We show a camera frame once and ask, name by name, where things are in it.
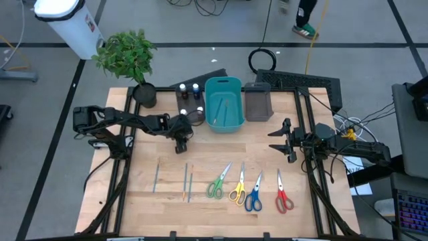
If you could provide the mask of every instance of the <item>blue scissors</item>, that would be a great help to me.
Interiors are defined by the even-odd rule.
[[[263,171],[260,172],[259,178],[257,179],[255,186],[253,188],[253,191],[247,197],[245,198],[245,210],[248,212],[251,211],[260,211],[261,210],[261,201],[259,199],[259,187],[260,187],[260,181],[261,181],[261,174]]]

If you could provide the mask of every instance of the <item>green plant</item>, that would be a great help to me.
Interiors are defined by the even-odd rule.
[[[145,38],[143,30],[122,32],[109,37],[105,47],[98,48],[98,55],[92,59],[104,73],[108,70],[117,78],[125,76],[143,84],[144,73],[152,74],[152,49],[156,47]]]

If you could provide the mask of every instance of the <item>pant leg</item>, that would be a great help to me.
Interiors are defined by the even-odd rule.
[[[309,22],[310,14],[314,10],[317,0],[300,0],[296,16],[296,25],[303,27]]]

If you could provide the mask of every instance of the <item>red scissors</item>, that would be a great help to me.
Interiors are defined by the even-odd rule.
[[[281,173],[278,169],[278,196],[275,199],[276,208],[281,214],[285,214],[287,210],[294,208],[294,202],[287,197],[284,187],[282,186]]]

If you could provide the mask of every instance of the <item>yellow cable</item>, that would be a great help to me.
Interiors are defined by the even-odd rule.
[[[306,67],[305,67],[305,74],[308,74],[308,66],[309,66],[309,61],[310,61],[310,52],[312,50],[312,46],[314,46],[315,43],[315,39],[316,36],[318,35],[318,30],[320,30],[320,27],[322,25],[322,22],[324,21],[324,16],[327,12],[327,8],[328,8],[328,0],[326,0],[326,4],[324,4],[324,9],[322,10],[322,15],[321,15],[321,20],[320,23],[318,24],[318,26],[316,27],[315,30],[315,35],[312,38],[312,41],[310,42],[310,47],[309,47],[309,52],[308,52],[308,57],[306,58]]]
[[[7,39],[5,37],[0,35],[0,39],[2,39],[12,50],[15,50],[15,47],[13,47],[12,44],[9,43],[9,41],[7,41]],[[29,60],[27,59],[27,57],[25,57],[25,55],[22,54],[19,50],[16,50],[16,52],[19,54],[19,56],[21,56],[21,58],[24,60],[24,62],[27,64],[27,66],[11,67],[11,68],[8,68],[7,70],[24,70],[24,69],[31,68],[31,64],[30,64]]]

